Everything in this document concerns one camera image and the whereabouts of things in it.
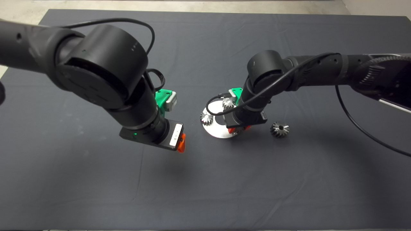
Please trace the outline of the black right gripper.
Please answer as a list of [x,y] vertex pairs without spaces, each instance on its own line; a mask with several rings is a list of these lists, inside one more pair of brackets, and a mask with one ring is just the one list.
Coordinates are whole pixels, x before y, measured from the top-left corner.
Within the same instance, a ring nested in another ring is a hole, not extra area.
[[225,126],[228,133],[236,133],[236,128],[244,127],[249,130],[252,125],[264,124],[267,122],[267,116],[264,111],[250,111],[245,108],[232,111],[223,115]]

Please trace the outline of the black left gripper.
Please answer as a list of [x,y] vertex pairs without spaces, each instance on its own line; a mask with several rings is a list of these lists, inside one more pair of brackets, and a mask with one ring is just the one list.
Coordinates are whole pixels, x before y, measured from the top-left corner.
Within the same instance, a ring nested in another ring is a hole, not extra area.
[[184,153],[186,148],[183,123],[166,119],[162,114],[157,114],[156,118],[142,129],[122,128],[119,136],[129,141],[178,151],[179,153]]

